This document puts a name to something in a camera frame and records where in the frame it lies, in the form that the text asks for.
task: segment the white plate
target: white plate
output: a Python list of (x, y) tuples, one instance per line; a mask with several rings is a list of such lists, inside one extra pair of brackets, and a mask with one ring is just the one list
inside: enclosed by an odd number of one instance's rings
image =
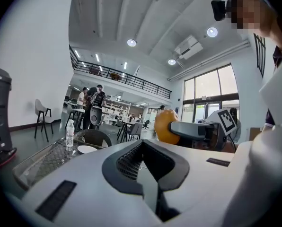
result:
[(97, 149), (91, 146), (78, 146), (78, 151), (82, 154), (96, 151)]

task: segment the plastic bottle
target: plastic bottle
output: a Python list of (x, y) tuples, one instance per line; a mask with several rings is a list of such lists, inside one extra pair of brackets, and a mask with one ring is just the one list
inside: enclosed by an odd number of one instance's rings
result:
[(73, 147), (74, 132), (75, 132), (74, 121), (69, 120), (69, 123), (66, 128), (66, 149), (67, 150), (71, 150)]

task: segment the orange ball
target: orange ball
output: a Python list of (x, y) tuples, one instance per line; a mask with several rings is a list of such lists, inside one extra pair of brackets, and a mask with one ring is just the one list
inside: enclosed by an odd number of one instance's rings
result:
[(168, 124), (175, 121), (180, 120), (176, 112), (172, 109), (162, 110), (156, 115), (154, 126), (160, 141), (173, 145), (179, 142), (180, 136), (173, 134), (168, 129)]

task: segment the ceiling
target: ceiling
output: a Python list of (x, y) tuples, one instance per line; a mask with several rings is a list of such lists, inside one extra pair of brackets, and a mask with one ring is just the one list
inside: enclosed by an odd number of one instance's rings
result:
[[(86, 81), (86, 80), (81, 80), (81, 79), (77, 79), (77, 78), (72, 78), (70, 81), (70, 85), (71, 88), (78, 88), (79, 90), (82, 90), (84, 87), (96, 87), (97, 83), (94, 83), (92, 81)], [(121, 95), (121, 99), (126, 101), (126, 102), (130, 102), (132, 104), (142, 104), (142, 103), (146, 103), (147, 105), (157, 105), (157, 104), (161, 104), (158, 101), (154, 101), (154, 100), (150, 100), (148, 98), (144, 98), (141, 97), (137, 94), (132, 94), (132, 93), (128, 93), (128, 92), (123, 92), (121, 90), (112, 88), (112, 87), (107, 87), (104, 86), (103, 91), (105, 92), (105, 94), (107, 96), (118, 96)]]
[[(207, 29), (218, 30), (215, 38)], [(168, 65), (177, 59), (175, 48), (192, 35), (202, 45), (201, 57), (225, 44), (233, 46), (242, 37), (227, 20), (216, 22), (211, 0), (72, 0), (69, 39), (83, 60), (134, 74), (138, 65), (150, 67), (170, 77), (193, 65), (193, 57)], [(136, 47), (127, 45), (137, 41)]]

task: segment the large window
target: large window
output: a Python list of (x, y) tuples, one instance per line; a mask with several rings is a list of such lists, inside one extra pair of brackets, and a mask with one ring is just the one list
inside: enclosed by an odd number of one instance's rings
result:
[(231, 65), (185, 82), (181, 121), (198, 122), (221, 108), (236, 108), (239, 118), (238, 88)]

